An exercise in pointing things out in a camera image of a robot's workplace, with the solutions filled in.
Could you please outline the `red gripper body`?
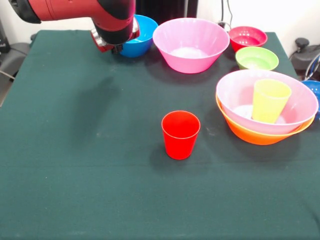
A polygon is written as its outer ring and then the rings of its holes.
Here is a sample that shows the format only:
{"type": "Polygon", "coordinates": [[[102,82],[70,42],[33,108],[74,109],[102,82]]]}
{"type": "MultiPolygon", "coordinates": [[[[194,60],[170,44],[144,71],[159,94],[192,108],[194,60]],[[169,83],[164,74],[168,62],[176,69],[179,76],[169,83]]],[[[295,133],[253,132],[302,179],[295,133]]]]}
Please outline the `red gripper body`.
{"type": "Polygon", "coordinates": [[[91,37],[101,52],[112,51],[115,45],[124,45],[126,42],[140,36],[140,26],[136,19],[125,28],[117,31],[107,31],[98,27],[96,24],[90,31],[91,37]]]}

